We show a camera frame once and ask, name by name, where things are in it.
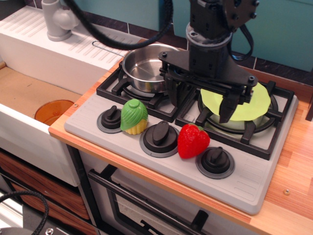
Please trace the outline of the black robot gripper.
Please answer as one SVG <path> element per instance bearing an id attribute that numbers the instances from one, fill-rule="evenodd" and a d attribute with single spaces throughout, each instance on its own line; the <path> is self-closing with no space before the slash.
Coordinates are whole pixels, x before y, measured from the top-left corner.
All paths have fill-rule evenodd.
<path id="1" fill-rule="evenodd" d="M 198 47 L 159 54 L 160 69 L 171 103 L 181 106 L 190 86 L 223 95 L 219 123 L 227 123 L 240 100 L 251 100 L 258 79 L 239 67 L 227 47 Z"/>

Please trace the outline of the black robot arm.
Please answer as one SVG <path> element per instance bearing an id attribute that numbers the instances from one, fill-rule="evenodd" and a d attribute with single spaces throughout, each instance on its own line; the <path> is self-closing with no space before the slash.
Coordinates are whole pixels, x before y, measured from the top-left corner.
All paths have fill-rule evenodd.
<path id="1" fill-rule="evenodd" d="M 160 74 L 168 96 L 179 106 L 181 85 L 223 96 L 220 123 L 226 123 L 238 105 L 249 103 L 258 79 L 239 67 L 231 54 L 233 33 L 240 29 L 248 41 L 246 22 L 256 18 L 257 0 L 192 0 L 186 27 L 188 50 L 161 52 Z"/>

